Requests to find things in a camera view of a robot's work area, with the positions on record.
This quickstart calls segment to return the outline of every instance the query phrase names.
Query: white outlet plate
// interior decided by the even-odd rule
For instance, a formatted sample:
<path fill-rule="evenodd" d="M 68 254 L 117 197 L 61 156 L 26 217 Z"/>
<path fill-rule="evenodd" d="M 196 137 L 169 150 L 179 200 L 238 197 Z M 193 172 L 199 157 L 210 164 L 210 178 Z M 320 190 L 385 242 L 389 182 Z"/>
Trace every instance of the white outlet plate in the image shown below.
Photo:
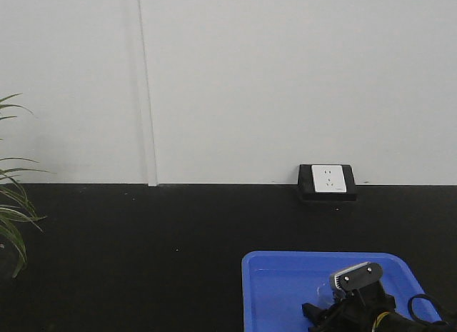
<path fill-rule="evenodd" d="M 345 193 L 343 167 L 336 165 L 312 165 L 314 190 L 316 193 Z"/>

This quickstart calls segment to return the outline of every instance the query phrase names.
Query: white wall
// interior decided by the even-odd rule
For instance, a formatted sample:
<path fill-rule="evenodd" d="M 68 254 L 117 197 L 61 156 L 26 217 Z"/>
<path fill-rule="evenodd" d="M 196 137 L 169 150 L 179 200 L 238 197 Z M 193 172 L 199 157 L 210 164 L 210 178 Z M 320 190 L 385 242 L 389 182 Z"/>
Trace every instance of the white wall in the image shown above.
<path fill-rule="evenodd" d="M 142 7 L 160 183 L 457 184 L 457 0 Z"/>
<path fill-rule="evenodd" d="M 138 0 L 1 3 L 0 97 L 36 118 L 1 122 L 0 156 L 53 172 L 24 182 L 154 183 Z"/>

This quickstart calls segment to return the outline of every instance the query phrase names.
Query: black floor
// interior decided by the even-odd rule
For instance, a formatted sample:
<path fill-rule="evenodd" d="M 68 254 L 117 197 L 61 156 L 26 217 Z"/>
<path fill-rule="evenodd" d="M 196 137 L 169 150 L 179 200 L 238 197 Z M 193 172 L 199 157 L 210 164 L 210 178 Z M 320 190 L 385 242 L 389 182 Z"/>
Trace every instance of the black floor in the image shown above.
<path fill-rule="evenodd" d="M 362 186 L 302 204 L 294 186 L 28 185 L 43 233 L 0 293 L 0 331 L 242 331 L 254 250 L 388 252 L 456 310 L 457 187 Z"/>

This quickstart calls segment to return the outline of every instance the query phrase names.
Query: power outlet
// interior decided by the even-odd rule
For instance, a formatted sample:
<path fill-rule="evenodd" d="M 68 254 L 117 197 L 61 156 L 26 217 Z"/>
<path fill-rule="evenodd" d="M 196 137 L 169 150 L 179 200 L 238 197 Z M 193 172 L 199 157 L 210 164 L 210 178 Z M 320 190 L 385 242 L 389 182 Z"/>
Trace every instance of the power outlet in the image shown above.
<path fill-rule="evenodd" d="M 300 164 L 298 193 L 302 201 L 355 201 L 352 168 L 348 164 Z"/>
<path fill-rule="evenodd" d="M 345 193 L 343 167 L 337 165 L 312 165 L 314 190 L 316 193 Z"/>

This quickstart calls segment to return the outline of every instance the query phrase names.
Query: blue plastic tray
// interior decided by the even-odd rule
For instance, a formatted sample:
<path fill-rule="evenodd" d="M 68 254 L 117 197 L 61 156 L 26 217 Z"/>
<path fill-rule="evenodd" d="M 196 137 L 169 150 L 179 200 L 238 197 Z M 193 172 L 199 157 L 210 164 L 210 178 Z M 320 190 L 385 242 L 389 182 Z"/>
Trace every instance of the blue plastic tray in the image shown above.
<path fill-rule="evenodd" d="M 396 256 L 388 253 L 254 251 L 245 255 L 242 263 L 245 332 L 307 332 L 311 322 L 303 316 L 301 304 L 330 306 L 330 274 L 364 261 L 373 261 L 383 267 L 381 281 L 386 293 L 395 296 L 397 312 L 409 317 L 408 299 L 423 290 L 406 263 Z M 414 309 L 425 320 L 440 320 L 427 301 L 417 300 Z"/>

